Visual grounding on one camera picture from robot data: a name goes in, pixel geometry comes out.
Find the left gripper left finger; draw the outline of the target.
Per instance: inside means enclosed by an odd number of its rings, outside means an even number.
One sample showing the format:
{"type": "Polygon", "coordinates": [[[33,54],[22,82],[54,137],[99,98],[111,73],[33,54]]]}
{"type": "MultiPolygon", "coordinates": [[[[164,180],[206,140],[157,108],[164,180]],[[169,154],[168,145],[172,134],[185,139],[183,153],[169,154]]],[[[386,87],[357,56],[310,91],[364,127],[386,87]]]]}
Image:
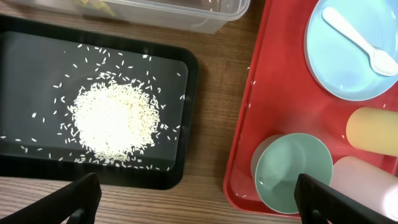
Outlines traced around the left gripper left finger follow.
{"type": "Polygon", "coordinates": [[[2,224],[93,224],[101,200],[98,176],[89,173],[35,203],[1,219],[2,224]]]}

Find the light blue plate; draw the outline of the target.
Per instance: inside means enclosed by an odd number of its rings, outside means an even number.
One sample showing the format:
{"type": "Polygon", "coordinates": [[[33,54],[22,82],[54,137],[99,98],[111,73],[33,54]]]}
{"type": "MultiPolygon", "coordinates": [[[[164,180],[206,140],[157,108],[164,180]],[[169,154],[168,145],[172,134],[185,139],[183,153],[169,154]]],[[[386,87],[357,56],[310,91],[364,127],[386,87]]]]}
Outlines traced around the light blue plate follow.
{"type": "Polygon", "coordinates": [[[322,17],[336,9],[374,47],[397,59],[397,0],[321,0],[305,31],[305,59],[314,79],[332,95],[348,101],[375,98],[397,83],[376,73],[366,52],[322,17]]]}

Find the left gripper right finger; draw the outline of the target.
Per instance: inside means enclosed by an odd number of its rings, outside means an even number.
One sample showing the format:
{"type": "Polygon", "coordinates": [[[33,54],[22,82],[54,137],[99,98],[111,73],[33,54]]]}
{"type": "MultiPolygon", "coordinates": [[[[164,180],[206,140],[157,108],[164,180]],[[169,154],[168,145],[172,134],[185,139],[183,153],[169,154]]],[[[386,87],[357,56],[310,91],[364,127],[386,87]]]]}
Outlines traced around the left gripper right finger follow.
{"type": "Polygon", "coordinates": [[[303,224],[395,223],[307,174],[298,176],[294,199],[303,224]]]}

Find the pink plastic cup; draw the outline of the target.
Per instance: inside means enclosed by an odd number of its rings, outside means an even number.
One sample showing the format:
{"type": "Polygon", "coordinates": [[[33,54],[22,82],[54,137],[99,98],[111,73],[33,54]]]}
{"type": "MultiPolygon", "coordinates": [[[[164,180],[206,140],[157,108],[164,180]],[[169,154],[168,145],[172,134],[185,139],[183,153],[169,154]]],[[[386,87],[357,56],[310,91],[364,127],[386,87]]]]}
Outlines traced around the pink plastic cup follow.
{"type": "Polygon", "coordinates": [[[361,159],[347,156],[333,166],[330,187],[397,221],[397,177],[361,159]]]}

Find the green bowl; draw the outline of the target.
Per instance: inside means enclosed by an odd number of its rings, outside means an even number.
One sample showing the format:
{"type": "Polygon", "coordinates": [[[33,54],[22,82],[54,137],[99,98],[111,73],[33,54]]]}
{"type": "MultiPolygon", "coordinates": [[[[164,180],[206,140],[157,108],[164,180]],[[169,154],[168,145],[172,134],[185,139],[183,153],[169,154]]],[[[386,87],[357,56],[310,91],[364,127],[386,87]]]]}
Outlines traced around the green bowl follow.
{"type": "Polygon", "coordinates": [[[260,143],[251,159],[251,176],[261,201],[271,210],[296,214],[294,190],[300,174],[330,185],[333,160],[327,146],[305,133],[276,134],[260,143]]]}

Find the white rice pile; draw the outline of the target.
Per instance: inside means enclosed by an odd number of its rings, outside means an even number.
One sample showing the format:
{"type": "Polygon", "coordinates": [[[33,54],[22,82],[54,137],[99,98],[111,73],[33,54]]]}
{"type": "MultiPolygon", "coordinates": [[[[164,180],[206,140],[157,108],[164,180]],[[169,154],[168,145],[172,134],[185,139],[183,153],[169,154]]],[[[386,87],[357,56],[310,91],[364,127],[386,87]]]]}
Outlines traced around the white rice pile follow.
{"type": "Polygon", "coordinates": [[[135,166],[173,158],[188,68],[177,60],[70,44],[4,55],[1,140],[26,155],[135,166]]]}

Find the yellow plastic cup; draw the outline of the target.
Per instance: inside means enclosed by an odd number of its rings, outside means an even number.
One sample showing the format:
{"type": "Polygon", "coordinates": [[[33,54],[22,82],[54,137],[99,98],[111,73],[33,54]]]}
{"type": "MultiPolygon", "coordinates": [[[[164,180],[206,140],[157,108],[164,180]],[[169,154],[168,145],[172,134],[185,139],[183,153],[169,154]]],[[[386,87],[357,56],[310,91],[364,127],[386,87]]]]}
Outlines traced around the yellow plastic cup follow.
{"type": "Polygon", "coordinates": [[[358,108],[348,119],[346,138],[356,149],[397,157],[397,112],[358,108]]]}

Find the yellow snack wrapper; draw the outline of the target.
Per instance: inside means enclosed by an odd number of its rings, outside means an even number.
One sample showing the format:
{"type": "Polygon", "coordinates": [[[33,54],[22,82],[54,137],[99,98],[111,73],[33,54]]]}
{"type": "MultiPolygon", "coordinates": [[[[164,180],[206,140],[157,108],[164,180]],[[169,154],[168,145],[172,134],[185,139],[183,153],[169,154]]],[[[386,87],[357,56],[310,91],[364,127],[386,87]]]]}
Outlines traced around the yellow snack wrapper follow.
{"type": "Polygon", "coordinates": [[[116,16],[116,13],[103,0],[73,0],[77,5],[91,7],[97,11],[102,11],[110,16],[116,16]]]}

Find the white plastic spoon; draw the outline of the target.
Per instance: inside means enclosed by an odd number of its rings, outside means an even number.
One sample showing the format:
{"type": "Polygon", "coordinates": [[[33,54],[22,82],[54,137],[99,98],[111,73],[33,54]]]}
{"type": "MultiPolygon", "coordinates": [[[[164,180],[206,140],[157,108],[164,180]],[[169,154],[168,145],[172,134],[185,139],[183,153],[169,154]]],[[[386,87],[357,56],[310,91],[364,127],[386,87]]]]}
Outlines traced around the white plastic spoon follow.
{"type": "Polygon", "coordinates": [[[322,18],[367,53],[370,66],[376,73],[387,77],[397,75],[397,62],[387,52],[372,46],[334,7],[324,8],[322,18]]]}

